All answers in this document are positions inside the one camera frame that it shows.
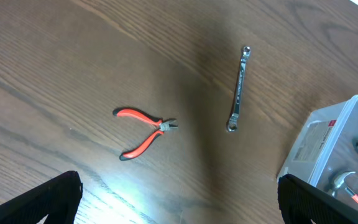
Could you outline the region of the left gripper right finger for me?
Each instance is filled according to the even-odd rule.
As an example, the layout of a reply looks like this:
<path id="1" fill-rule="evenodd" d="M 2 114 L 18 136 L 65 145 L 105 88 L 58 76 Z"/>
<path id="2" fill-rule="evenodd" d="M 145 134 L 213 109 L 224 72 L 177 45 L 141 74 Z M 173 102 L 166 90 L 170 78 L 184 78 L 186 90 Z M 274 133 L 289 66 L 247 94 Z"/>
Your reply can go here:
<path id="1" fill-rule="evenodd" d="M 278 204 L 286 224 L 358 224 L 358 211 L 291 174 L 278 179 Z"/>

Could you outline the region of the silver ring wrench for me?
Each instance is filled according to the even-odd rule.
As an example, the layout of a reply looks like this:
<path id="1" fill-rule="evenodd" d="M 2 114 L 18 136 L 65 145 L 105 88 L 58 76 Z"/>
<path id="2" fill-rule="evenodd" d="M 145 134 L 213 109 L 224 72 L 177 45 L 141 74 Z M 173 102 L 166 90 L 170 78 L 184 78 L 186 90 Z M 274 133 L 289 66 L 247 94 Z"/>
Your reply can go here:
<path id="1" fill-rule="evenodd" d="M 250 55 L 251 55 L 251 48 L 249 46 L 244 46 L 242 48 L 241 58 L 239 62 L 236 89 L 234 91 L 234 99 L 233 99 L 231 114 L 226 124 L 226 129 L 229 132 L 237 131 L 237 121 L 239 119 L 240 109 L 241 109 L 242 89 L 244 84 L 244 78 L 246 75 L 247 61 Z"/>

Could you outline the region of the small claw hammer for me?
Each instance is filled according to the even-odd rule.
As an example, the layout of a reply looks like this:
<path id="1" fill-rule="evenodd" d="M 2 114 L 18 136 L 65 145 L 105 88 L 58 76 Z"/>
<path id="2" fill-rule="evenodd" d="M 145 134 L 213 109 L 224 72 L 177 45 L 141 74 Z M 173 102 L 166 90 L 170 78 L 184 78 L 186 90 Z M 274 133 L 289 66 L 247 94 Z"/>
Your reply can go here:
<path id="1" fill-rule="evenodd" d="M 358 204 L 358 195 L 346 184 L 345 179 L 351 174 L 355 174 L 355 171 L 345 170 L 338 172 L 328 184 L 328 194 L 334 198 L 337 197 L 337 193 L 340 190 L 344 190 L 348 196 L 350 196 L 356 204 Z"/>

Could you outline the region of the red handled pliers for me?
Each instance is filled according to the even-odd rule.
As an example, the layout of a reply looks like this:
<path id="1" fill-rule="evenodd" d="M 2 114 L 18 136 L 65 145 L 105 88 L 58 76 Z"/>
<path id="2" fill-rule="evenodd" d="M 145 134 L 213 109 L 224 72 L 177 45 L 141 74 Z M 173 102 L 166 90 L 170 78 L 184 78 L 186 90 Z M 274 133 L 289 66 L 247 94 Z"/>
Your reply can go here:
<path id="1" fill-rule="evenodd" d="M 116 108 L 112 111 L 112 115 L 125 121 L 125 123 L 122 122 L 124 134 L 129 135 L 134 134 L 135 131 L 140 132 L 140 134 L 136 134 L 137 144 L 125 149 L 119 156 L 121 161 L 138 158 L 158 137 L 163 136 L 166 132 L 178 129 L 176 119 L 163 119 L 137 108 Z"/>

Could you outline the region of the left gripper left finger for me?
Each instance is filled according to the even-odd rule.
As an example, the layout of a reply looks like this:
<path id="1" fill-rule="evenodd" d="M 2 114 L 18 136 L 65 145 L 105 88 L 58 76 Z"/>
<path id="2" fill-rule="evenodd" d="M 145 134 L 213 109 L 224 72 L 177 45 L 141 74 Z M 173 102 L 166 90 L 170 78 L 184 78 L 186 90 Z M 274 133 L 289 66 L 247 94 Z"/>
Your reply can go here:
<path id="1" fill-rule="evenodd" d="M 0 205 L 0 223 L 73 223 L 83 184 L 77 171 L 69 170 Z"/>

